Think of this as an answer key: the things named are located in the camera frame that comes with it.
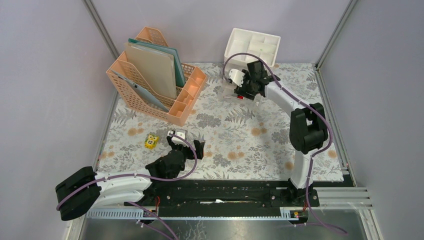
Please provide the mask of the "teal file folder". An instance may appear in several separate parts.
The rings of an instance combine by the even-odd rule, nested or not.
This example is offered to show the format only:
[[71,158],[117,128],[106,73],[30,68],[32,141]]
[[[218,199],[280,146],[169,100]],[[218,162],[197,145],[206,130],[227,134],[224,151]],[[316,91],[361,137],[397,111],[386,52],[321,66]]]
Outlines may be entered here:
[[164,46],[164,45],[159,45],[159,44],[155,44],[155,43],[139,41],[139,40],[132,39],[132,38],[129,38],[128,42],[132,43],[132,44],[139,45],[139,46],[158,50],[158,51],[161,51],[163,53],[167,53],[167,54],[172,55],[173,59],[174,59],[173,62],[174,62],[174,71],[175,71],[175,84],[176,84],[177,87],[180,87],[180,88],[184,87],[184,85],[186,83],[186,79],[185,79],[185,76],[184,76],[184,71],[183,71],[183,67],[182,67],[182,64],[181,64],[181,61],[180,61],[178,51],[175,48]]

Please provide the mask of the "white plastic drawer unit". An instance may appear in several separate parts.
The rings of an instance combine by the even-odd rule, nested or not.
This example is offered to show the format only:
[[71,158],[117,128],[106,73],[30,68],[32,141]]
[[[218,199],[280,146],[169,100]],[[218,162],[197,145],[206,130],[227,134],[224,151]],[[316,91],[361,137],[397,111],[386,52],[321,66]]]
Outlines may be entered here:
[[281,37],[241,28],[233,28],[224,52],[225,75],[219,97],[228,102],[258,105],[262,100],[259,94],[254,100],[239,99],[234,93],[235,86],[228,81],[231,69],[247,70],[248,64],[261,58],[270,68],[274,67]]

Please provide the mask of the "beige file folder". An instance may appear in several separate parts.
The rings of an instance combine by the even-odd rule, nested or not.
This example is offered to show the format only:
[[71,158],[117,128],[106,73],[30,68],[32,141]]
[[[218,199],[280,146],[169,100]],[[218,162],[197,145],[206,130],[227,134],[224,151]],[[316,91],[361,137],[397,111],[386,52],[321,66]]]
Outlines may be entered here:
[[144,77],[152,90],[169,99],[177,98],[174,57],[135,43],[124,44],[128,62]]

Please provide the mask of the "light blue clipboard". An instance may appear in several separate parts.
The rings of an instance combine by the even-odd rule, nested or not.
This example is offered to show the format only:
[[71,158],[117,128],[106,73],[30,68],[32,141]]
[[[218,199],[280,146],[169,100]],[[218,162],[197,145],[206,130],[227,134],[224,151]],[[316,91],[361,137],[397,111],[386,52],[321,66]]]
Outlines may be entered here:
[[147,89],[143,88],[142,86],[138,85],[137,83],[133,82],[132,80],[130,80],[129,78],[125,77],[124,75],[118,73],[117,71],[112,70],[112,69],[109,69],[109,70],[111,70],[114,74],[116,74],[120,79],[126,81],[141,98],[143,98],[147,102],[155,105],[156,107],[158,107],[162,111],[164,111],[166,113],[169,112],[169,109],[166,108],[165,105],[163,103],[161,103],[159,101],[159,99],[156,98],[153,94],[151,94]]

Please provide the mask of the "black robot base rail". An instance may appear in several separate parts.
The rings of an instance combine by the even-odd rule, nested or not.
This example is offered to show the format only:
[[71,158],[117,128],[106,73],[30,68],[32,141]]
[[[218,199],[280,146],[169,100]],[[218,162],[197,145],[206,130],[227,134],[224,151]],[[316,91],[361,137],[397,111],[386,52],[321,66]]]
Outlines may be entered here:
[[281,209],[319,207],[315,189],[308,195],[287,180],[179,180],[155,182],[139,206],[162,218],[281,217]]

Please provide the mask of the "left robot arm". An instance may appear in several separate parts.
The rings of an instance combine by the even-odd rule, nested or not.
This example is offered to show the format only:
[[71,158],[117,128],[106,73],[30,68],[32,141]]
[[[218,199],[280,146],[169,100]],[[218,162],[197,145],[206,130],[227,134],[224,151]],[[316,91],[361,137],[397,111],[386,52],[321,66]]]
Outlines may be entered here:
[[95,172],[86,166],[60,182],[55,187],[58,204],[56,210],[62,221],[70,221],[85,215],[91,208],[125,202],[152,204],[154,182],[175,182],[187,178],[180,176],[186,160],[197,162],[204,156],[205,141],[194,140],[190,144],[184,137],[170,132],[167,141],[171,151],[144,168],[124,173]]

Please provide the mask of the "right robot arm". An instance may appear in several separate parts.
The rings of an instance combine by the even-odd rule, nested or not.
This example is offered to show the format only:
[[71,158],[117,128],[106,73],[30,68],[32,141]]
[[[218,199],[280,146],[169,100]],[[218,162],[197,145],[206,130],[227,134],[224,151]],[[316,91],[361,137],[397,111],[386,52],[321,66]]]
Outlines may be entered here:
[[247,69],[231,69],[228,81],[236,85],[237,96],[254,100],[261,95],[290,117],[289,141],[295,149],[295,161],[283,195],[291,205],[301,205],[313,189],[311,151],[322,148],[329,137],[323,105],[303,102],[260,60],[248,63]]

